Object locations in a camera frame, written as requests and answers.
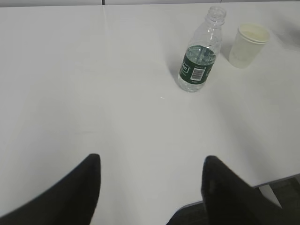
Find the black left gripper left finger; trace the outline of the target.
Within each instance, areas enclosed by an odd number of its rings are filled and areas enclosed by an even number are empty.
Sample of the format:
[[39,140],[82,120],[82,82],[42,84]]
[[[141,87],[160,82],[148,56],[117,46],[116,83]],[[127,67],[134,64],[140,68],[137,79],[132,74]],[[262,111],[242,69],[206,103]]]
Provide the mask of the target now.
[[2,216],[2,225],[89,225],[101,187],[101,158],[89,154],[54,186]]

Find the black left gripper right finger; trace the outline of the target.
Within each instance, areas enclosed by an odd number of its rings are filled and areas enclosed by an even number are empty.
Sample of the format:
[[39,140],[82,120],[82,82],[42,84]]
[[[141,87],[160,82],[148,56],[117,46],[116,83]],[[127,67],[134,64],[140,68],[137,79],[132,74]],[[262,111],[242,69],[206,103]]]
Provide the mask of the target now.
[[218,157],[207,156],[201,194],[210,225],[298,225],[300,216],[261,195]]

